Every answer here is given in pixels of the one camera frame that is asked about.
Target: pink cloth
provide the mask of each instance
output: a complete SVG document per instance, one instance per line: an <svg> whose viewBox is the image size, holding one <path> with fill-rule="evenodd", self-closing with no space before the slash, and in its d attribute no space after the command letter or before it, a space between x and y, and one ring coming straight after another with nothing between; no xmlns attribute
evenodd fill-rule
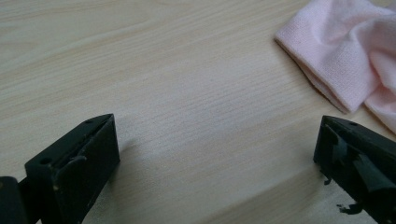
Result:
<svg viewBox="0 0 396 224"><path fill-rule="evenodd" d="M365 102L396 133L396 0L313 0L276 41L338 109Z"/></svg>

